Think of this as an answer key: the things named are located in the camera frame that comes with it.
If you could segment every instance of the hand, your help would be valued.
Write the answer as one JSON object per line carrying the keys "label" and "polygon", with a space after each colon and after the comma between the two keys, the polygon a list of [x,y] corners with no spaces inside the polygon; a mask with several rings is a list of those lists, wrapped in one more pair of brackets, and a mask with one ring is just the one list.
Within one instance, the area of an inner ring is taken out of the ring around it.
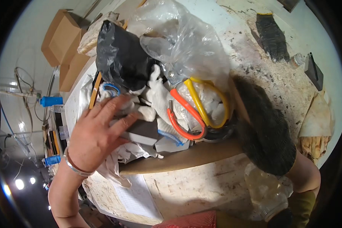
{"label": "hand", "polygon": [[84,172],[93,172],[114,149],[129,142],[120,135],[137,120],[137,113],[131,113],[109,127],[114,114],[129,99],[127,95],[106,98],[93,109],[82,113],[72,132],[67,151],[74,167]]}

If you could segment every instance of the black plastic bag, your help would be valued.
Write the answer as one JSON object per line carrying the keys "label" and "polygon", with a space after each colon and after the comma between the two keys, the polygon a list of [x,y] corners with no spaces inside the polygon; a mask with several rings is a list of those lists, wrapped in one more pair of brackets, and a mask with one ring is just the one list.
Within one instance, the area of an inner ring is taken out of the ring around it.
{"label": "black plastic bag", "polygon": [[96,67],[105,81],[126,89],[142,89],[155,59],[147,55],[139,38],[110,21],[104,21],[96,47]]}

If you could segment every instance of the silver bracelet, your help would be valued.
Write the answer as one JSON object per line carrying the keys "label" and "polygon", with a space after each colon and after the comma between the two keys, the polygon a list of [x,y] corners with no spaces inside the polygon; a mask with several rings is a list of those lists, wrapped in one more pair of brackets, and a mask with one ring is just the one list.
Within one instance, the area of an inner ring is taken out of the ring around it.
{"label": "silver bracelet", "polygon": [[94,173],[94,172],[91,172],[91,173],[83,172],[83,171],[78,170],[77,168],[75,168],[75,167],[69,162],[69,160],[68,160],[67,150],[68,150],[68,147],[66,147],[66,149],[64,149],[63,158],[64,158],[64,160],[66,161],[67,165],[68,165],[73,171],[75,171],[75,173],[77,173],[78,175],[83,176],[83,177],[91,176],[91,175]]}

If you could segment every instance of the orange scissors handle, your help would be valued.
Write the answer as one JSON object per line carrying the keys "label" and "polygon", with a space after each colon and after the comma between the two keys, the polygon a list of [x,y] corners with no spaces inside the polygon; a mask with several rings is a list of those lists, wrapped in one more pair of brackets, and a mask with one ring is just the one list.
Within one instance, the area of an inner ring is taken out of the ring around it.
{"label": "orange scissors handle", "polygon": [[167,115],[169,117],[169,120],[171,121],[171,124],[173,128],[183,137],[189,139],[189,140],[199,140],[205,137],[206,131],[205,131],[205,123],[203,119],[201,118],[200,114],[186,101],[184,98],[182,98],[176,89],[171,89],[170,94],[177,100],[188,112],[191,113],[191,115],[199,122],[201,125],[201,133],[198,135],[192,135],[187,132],[185,132],[177,123],[175,114],[173,112],[173,104],[172,100],[169,101],[169,107],[167,109]]}

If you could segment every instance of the blue plastic cup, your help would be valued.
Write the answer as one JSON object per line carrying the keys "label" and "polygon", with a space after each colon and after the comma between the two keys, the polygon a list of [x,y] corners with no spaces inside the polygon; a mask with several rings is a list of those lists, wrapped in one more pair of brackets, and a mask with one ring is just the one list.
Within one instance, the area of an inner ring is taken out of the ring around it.
{"label": "blue plastic cup", "polygon": [[43,158],[43,160],[42,160],[43,165],[45,165],[45,166],[57,164],[60,161],[61,161],[61,157],[59,155]]}
{"label": "blue plastic cup", "polygon": [[42,97],[39,103],[43,107],[48,107],[56,104],[63,104],[62,97]]}

